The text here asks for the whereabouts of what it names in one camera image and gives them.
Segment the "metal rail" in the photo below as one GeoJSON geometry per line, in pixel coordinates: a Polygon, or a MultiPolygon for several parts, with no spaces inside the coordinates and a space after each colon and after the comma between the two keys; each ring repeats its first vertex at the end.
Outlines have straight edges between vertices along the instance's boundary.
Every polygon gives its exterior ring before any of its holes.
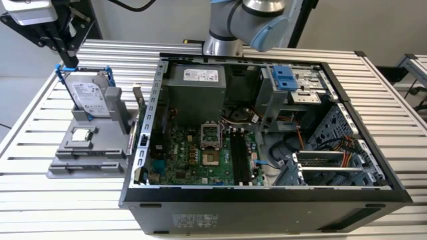
{"type": "MultiPolygon", "coordinates": [[[[137,104],[132,84],[149,95],[159,52],[200,54],[198,44],[143,44],[88,40],[81,67],[113,68],[128,108],[137,104]]],[[[415,201],[370,225],[343,234],[202,236],[206,239],[427,238],[427,129],[380,73],[351,51],[276,48],[243,50],[246,57],[327,62],[367,129],[415,201]]],[[[121,178],[47,179],[45,172],[71,123],[72,101],[51,77],[0,147],[0,233],[29,239],[143,238],[132,214],[117,207],[121,178]]]]}

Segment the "gray floor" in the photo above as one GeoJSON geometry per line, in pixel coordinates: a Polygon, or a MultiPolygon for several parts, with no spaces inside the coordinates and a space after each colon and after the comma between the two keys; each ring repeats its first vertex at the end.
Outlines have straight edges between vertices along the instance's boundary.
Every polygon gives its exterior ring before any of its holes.
{"type": "MultiPolygon", "coordinates": [[[[13,126],[47,79],[0,76],[0,124],[13,126]]],[[[0,142],[8,132],[9,129],[0,126],[0,142]]]]}

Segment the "green circuit board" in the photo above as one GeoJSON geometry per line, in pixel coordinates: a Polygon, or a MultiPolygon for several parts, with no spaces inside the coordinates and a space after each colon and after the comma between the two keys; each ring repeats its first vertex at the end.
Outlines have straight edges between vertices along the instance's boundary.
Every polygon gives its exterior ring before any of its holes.
{"type": "MultiPolygon", "coordinates": [[[[169,157],[165,160],[165,171],[155,180],[151,179],[152,184],[234,186],[234,163],[227,131],[223,131],[222,134],[222,148],[219,151],[200,149],[200,129],[175,128],[171,131],[169,157]]],[[[216,137],[214,134],[216,132],[214,133],[212,129],[212,133],[208,134],[212,139],[216,137]]],[[[252,132],[246,134],[244,140],[247,145],[247,164],[252,174],[251,154],[258,154],[252,132]]],[[[259,174],[252,179],[252,185],[262,186],[262,169],[256,168],[256,171],[259,174]]]]}

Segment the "blue latch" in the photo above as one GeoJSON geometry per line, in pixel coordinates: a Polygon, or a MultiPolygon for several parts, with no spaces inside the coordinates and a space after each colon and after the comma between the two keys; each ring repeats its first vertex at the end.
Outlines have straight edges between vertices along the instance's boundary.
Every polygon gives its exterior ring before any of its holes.
{"type": "Polygon", "coordinates": [[[272,77],[278,83],[278,89],[282,91],[295,91],[299,84],[288,66],[272,66],[272,77]]]}

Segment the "power cable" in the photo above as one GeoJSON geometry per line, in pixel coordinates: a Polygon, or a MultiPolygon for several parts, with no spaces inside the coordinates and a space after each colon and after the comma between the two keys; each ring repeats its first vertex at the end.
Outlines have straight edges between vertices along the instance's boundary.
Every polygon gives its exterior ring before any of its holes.
{"type": "Polygon", "coordinates": [[[149,2],[141,6],[141,7],[131,7],[129,5],[125,5],[123,2],[120,2],[119,0],[108,0],[109,2],[112,2],[113,4],[117,4],[120,7],[123,7],[124,9],[132,11],[132,12],[137,12],[140,13],[141,11],[147,10],[151,5],[155,3],[156,0],[149,0],[149,2]]]}

